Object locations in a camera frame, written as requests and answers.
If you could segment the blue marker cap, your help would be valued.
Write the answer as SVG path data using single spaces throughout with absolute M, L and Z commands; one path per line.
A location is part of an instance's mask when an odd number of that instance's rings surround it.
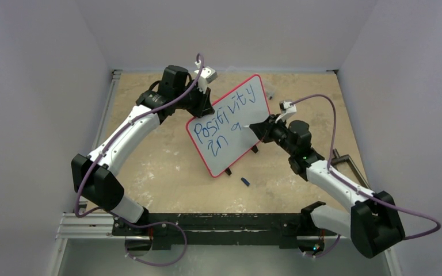
M 241 181 L 242 181 L 247 187 L 250 186 L 250 183 L 249 183 L 249 181 L 248 181 L 247 179 L 245 179 L 245 178 L 241 178 Z

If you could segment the red framed whiteboard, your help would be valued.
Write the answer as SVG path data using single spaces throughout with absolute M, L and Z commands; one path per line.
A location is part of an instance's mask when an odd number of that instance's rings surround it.
M 270 115 L 262 78 L 254 74 L 216 100 L 214 114 L 191 118 L 185 125 L 212 177 L 224 173 L 259 139 L 244 125 L 263 122 Z

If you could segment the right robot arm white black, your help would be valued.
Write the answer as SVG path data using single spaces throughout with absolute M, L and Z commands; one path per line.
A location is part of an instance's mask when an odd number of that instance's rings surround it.
M 395 210 L 393 197 L 354 183 L 335 170 L 311 145 L 308 123 L 295 120 L 287 124 L 270 115 L 265 121 L 250 124 L 249 129 L 263 143 L 276 143 L 289 154 L 291 170 L 305 181 L 318 186 L 339 202 L 340 211 L 317 203 L 304 209 L 301 229 L 308 234 L 327 229 L 351 239 L 366 258 L 373 258 L 404 240 L 406 234 Z

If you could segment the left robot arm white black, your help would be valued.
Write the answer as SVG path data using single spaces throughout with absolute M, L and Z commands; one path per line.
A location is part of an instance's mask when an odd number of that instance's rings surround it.
M 88 155 L 77 154 L 71 161 L 74 190 L 98 208 L 126 221 L 134 235 L 148 230 L 148 210 L 129 198 L 116 178 L 133 150 L 176 110 L 186 110 L 195 118 L 214 113 L 208 84 L 217 77 L 211 67 L 193 73 L 169 65 L 162 78 L 141 93 L 127 118 Z

